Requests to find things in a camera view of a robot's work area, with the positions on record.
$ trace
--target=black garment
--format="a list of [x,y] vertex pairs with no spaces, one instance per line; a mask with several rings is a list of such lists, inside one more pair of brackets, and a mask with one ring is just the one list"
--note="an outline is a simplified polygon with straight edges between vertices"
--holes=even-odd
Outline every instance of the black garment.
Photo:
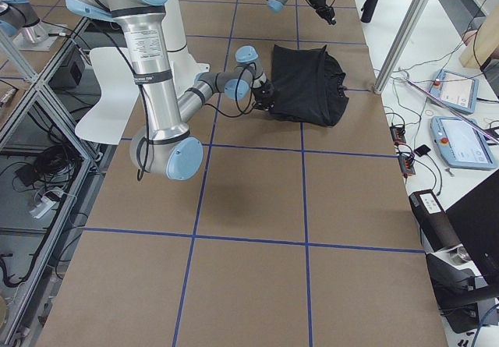
[[343,92],[344,78],[326,46],[297,51],[275,45],[272,83],[277,93],[269,112],[283,121],[334,126],[349,102]]

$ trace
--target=brown table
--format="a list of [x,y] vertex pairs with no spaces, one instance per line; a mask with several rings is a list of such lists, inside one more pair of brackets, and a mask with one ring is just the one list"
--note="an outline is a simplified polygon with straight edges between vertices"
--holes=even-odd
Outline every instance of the brown table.
[[322,128],[204,107],[189,122],[197,175],[137,182],[137,107],[38,346],[447,345],[355,2],[336,1],[334,27],[302,0],[279,14],[262,0],[181,6],[213,70],[243,44],[269,72],[273,44],[327,44],[345,115]]

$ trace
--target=black cylindrical object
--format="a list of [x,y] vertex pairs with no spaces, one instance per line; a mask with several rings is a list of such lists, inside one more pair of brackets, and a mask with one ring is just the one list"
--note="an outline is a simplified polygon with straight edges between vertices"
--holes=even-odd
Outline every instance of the black cylindrical object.
[[360,17],[360,20],[364,23],[369,23],[371,22],[371,19],[373,18],[374,10],[376,8],[377,0],[366,0],[364,3],[364,6],[362,7],[362,17]]

